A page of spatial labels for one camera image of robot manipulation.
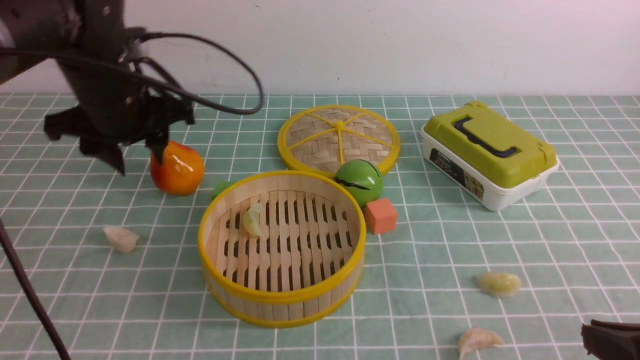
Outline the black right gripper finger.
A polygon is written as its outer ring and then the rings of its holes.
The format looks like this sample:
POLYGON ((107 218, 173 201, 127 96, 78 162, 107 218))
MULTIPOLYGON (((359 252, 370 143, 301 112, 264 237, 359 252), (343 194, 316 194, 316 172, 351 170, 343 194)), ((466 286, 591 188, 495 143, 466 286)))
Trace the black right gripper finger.
POLYGON ((599 360, 638 360, 640 324, 592 319, 582 324, 583 348, 599 360))

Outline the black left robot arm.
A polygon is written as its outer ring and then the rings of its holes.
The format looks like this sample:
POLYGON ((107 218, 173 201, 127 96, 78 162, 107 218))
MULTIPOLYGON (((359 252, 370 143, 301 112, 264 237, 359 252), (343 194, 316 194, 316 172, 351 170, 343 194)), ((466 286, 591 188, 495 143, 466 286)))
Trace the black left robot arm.
POLYGON ((151 85, 106 66, 142 74, 150 66, 178 87, 157 61, 142 50, 144 27, 126 27, 122 0, 3 0, 0 5, 1 82, 55 59, 78 104, 45 116, 50 141, 78 138, 86 157, 125 173, 121 146, 144 141, 163 162, 170 125, 192 125, 194 107, 151 85))

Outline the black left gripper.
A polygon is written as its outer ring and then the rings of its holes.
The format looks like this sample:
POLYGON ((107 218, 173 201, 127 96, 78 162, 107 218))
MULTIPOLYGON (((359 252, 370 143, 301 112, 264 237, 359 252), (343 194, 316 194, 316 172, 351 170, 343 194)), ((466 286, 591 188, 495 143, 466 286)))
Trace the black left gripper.
POLYGON ((155 60, 143 55, 141 43, 146 30, 122 30, 122 39, 113 45, 101 43, 98 50, 73 48, 71 35, 61 31, 44 32, 46 50, 64 51, 71 60, 59 60, 67 82, 75 92, 78 105, 45 117, 44 132, 51 141, 62 136, 78 137, 78 148, 85 157, 96 158, 125 176, 121 148, 145 141, 146 148, 162 166, 170 141, 170 125, 195 121, 191 101, 178 99, 160 89, 151 94, 151 86, 128 75, 120 75, 101 66, 101 62, 141 75, 141 64, 148 64, 174 87, 178 82, 155 60))

